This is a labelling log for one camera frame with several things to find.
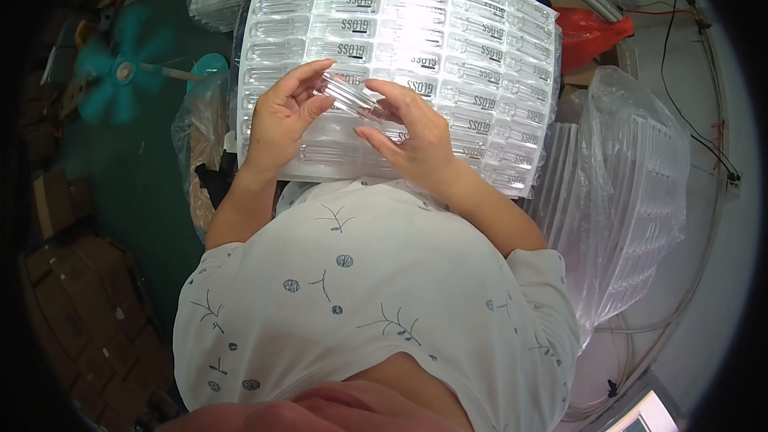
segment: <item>woman's hand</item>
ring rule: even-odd
[[[408,139],[394,143],[374,127],[358,127],[355,133],[368,141],[408,180],[444,198],[468,166],[453,155],[448,122],[424,99],[394,82],[369,79],[366,87],[385,98],[383,105],[408,129]]]
[[[334,62],[315,60],[298,66],[259,97],[251,122],[248,157],[241,171],[272,177],[296,157],[306,128],[333,105],[333,98],[312,92]]]

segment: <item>green floor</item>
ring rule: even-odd
[[[187,15],[186,0],[138,0],[152,9],[144,28],[174,28],[169,66],[189,70],[211,52],[230,58],[231,34],[209,32]],[[104,234],[137,259],[150,300],[166,338],[173,330],[178,293],[197,266],[204,247],[195,234],[183,194],[170,124],[186,82],[166,80],[142,113],[125,126],[93,126],[75,119],[64,128],[60,164],[70,178],[89,177],[94,211]]]

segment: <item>woman's left hand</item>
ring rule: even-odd
[[[243,169],[274,176],[296,157],[304,131],[333,105],[333,98],[312,92],[334,62],[324,59],[298,66],[259,97]]]

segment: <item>fan blade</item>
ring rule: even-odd
[[[149,39],[144,45],[144,48],[140,52],[137,52],[136,57],[139,62],[156,60],[159,56],[170,52],[173,49],[173,46],[174,32],[170,27],[164,27]]]
[[[160,66],[153,66],[151,69],[145,66],[139,66],[131,82],[136,84],[143,94],[154,96],[165,83],[163,69]]]
[[[118,87],[115,99],[114,114],[111,117],[113,124],[127,124],[139,115],[131,84]]]
[[[103,43],[91,40],[85,44],[74,63],[74,72],[80,77],[109,75],[114,58]]]
[[[149,14],[149,10],[139,5],[122,9],[114,24],[114,38],[118,42],[120,54],[134,56],[139,31]]]
[[[114,94],[116,85],[110,80],[103,80],[95,86],[91,92],[78,103],[80,117],[86,122],[100,123],[104,118],[108,102]]]

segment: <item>woman's right hand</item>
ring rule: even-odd
[[[368,79],[366,87],[385,97],[386,108],[402,120],[408,139],[395,143],[374,127],[358,127],[355,133],[371,146],[405,178],[431,194],[444,198],[448,188],[469,169],[453,155],[448,122],[424,99],[394,82]]]

